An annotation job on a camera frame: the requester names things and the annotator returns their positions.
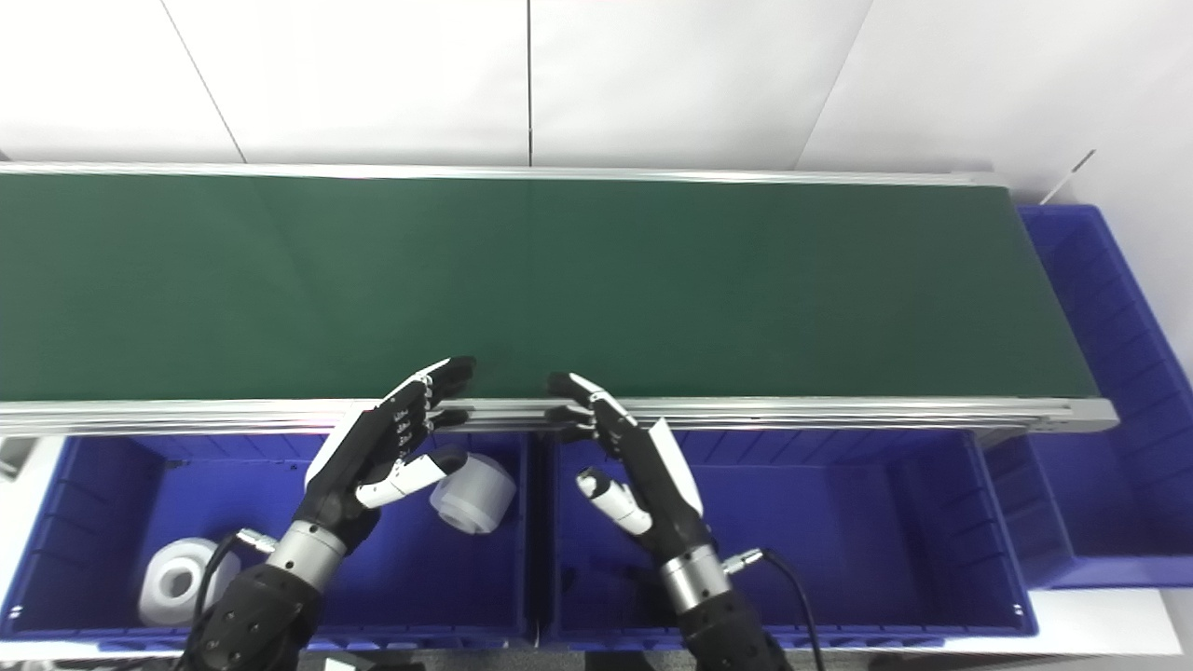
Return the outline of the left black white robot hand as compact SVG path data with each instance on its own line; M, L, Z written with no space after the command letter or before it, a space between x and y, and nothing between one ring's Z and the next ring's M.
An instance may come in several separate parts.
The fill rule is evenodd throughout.
M376 527L381 509L456 474L466 463L460 447L422 453L441 427L469 419L465 410L441 410L472 381L476 361L457 356L422 368L376 404L353 410L332 430L310 464L293 515L299 530L353 553Z

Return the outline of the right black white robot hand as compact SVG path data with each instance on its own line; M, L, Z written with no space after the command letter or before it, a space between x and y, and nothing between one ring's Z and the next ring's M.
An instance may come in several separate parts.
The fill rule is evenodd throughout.
M552 373L548 390L570 400L545 413L549 421L562 425L561 442L596 442L608 458L622 463L629 479L622 484L596 466L585 467L575 484L586 500L633 538L659 568L691 562L700 550L711 549L690 463L665 419L653 425L639 421L608 390L575 373Z

